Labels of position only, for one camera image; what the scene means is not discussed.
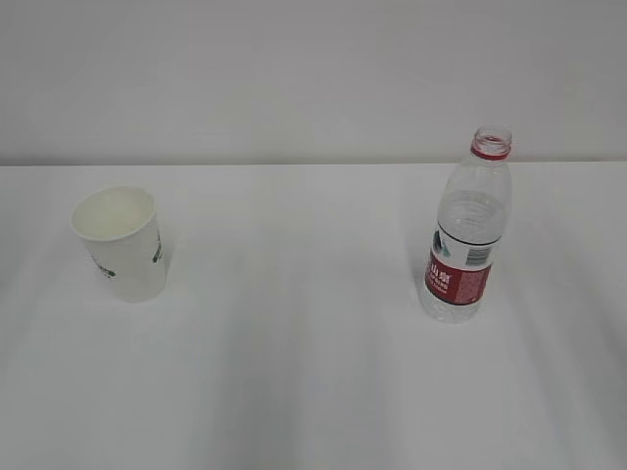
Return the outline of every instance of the water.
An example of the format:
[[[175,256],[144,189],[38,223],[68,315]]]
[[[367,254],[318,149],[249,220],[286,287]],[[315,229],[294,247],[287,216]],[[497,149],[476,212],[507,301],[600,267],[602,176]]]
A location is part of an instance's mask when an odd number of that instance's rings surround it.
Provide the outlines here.
[[[468,243],[492,243],[503,235],[507,222],[506,207],[494,197],[480,191],[455,191],[444,196],[438,209],[438,222],[451,236]],[[438,320],[460,323],[472,317],[481,301],[471,305],[442,302],[419,279],[420,301],[426,311]]]

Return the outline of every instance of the white wall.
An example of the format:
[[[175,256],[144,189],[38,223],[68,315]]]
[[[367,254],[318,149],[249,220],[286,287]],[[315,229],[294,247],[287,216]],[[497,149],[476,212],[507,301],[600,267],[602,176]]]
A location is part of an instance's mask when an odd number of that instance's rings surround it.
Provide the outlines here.
[[[3,163],[627,155],[625,0],[3,0]]]

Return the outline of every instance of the bottle base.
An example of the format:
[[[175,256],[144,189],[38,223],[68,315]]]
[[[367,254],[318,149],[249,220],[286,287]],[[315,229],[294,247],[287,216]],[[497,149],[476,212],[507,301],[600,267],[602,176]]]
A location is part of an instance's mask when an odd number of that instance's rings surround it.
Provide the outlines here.
[[[449,324],[464,323],[471,319],[479,309],[480,301],[470,305],[451,305],[442,302],[431,294],[424,284],[424,280],[416,280],[419,283],[418,297],[426,313],[438,321]]]

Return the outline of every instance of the bottle label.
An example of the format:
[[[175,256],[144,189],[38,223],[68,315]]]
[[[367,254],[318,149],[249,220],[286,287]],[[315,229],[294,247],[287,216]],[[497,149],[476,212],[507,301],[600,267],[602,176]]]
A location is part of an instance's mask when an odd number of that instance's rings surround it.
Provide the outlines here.
[[[499,240],[487,244],[462,242],[438,226],[424,282],[431,293],[448,304],[467,306],[483,296]]]

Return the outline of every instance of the red label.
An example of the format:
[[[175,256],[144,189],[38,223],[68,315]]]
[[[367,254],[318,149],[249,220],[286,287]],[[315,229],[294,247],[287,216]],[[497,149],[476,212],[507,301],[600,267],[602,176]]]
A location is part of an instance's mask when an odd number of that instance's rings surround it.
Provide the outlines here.
[[[491,267],[480,271],[455,269],[440,262],[431,252],[424,282],[431,294],[441,301],[455,306],[467,306],[483,296]]]

